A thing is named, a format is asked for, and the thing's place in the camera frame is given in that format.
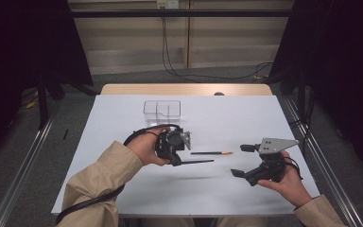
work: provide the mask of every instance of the clear plastic container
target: clear plastic container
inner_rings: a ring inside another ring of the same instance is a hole
[[[148,100],[144,103],[147,126],[161,124],[180,125],[181,102],[178,100]]]

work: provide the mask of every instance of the white paper sheet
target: white paper sheet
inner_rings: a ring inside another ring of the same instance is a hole
[[[219,217],[293,214],[278,193],[235,178],[230,169],[252,170],[261,164],[257,152],[240,151],[263,137],[294,139],[276,96],[98,96],[81,136],[65,182],[93,163],[113,142],[123,142],[147,126],[146,100],[179,100],[181,127],[191,131],[192,150],[183,160],[215,159],[185,166],[145,166],[126,184],[116,204],[124,216]],[[233,151],[233,155],[190,155],[200,151]],[[298,146],[287,150],[300,165],[311,196],[320,194]],[[52,213],[61,210],[64,187]]]

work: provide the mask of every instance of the hand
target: hand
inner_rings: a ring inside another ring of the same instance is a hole
[[[285,157],[290,157],[287,151],[281,151]],[[293,166],[285,166],[285,176],[279,183],[260,180],[258,184],[279,192],[287,201],[296,207],[301,207],[312,200],[305,189],[297,170]]]
[[[137,157],[140,158],[144,166],[149,164],[155,164],[163,166],[168,164],[170,161],[161,159],[155,154],[155,143],[158,139],[159,134],[162,131],[170,131],[169,127],[158,128],[150,130],[144,134],[141,134],[131,140],[127,147],[133,151]]]

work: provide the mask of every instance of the beige jacket sleeve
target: beige jacket sleeve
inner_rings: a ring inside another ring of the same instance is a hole
[[[62,210],[108,194],[125,184],[143,166],[128,148],[114,142],[99,159],[74,175],[66,185]],[[67,215],[58,226],[118,226],[114,200],[90,205]]]
[[[314,198],[294,213],[307,227],[345,226],[324,195]]]

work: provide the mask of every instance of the pencil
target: pencil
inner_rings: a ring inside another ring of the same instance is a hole
[[[191,154],[233,154],[232,151],[191,152]]]

